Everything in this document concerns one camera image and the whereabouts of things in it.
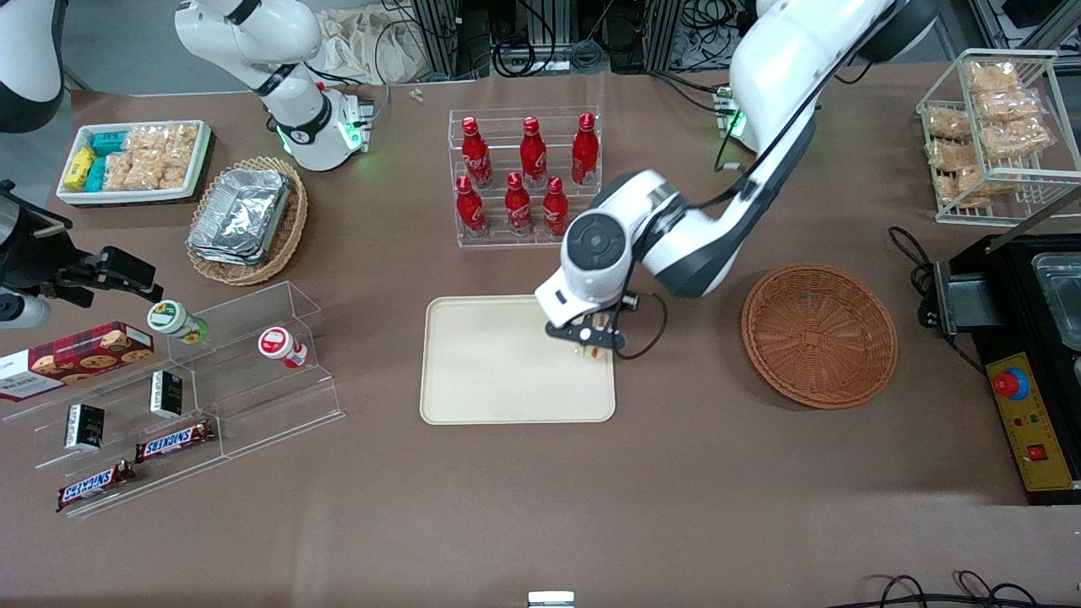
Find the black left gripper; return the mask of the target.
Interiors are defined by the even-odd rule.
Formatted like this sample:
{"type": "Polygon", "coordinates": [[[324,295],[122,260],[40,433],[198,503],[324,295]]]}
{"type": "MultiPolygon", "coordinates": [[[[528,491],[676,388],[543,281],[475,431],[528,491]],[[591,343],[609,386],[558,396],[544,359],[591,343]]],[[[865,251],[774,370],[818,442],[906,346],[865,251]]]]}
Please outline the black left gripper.
{"type": "Polygon", "coordinates": [[[587,307],[578,310],[566,323],[545,323],[548,336],[576,344],[588,344],[605,351],[622,351],[626,347],[626,336],[617,330],[617,319],[622,312],[630,307],[629,298],[619,298],[608,307],[587,307]]]}

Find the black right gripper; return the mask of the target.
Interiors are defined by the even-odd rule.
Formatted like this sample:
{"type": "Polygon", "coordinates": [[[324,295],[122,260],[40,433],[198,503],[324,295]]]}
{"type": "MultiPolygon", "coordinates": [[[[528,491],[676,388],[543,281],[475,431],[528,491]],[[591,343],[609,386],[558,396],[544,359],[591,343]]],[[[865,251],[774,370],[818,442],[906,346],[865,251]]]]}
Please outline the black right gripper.
{"type": "MultiPolygon", "coordinates": [[[[86,264],[92,254],[74,244],[70,227],[69,220],[28,203],[15,195],[14,183],[3,182],[3,301],[19,301],[24,309],[50,299],[92,307],[94,294],[80,274],[94,270],[86,264]]],[[[103,291],[123,291],[158,303],[165,289],[155,283],[155,273],[154,265],[119,247],[101,250],[103,291]]]]}

